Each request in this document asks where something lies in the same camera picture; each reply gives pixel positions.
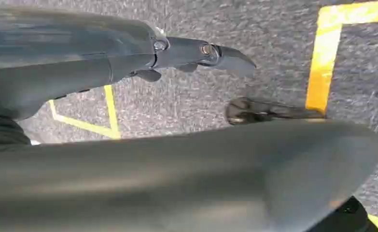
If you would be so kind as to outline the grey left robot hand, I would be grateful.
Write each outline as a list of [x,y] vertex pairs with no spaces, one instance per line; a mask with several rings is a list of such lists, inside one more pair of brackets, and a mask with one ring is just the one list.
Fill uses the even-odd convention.
[[228,128],[33,145],[48,101],[159,69],[253,74],[240,51],[140,20],[0,6],[0,232],[376,232],[353,193],[378,162],[367,127],[267,101]]

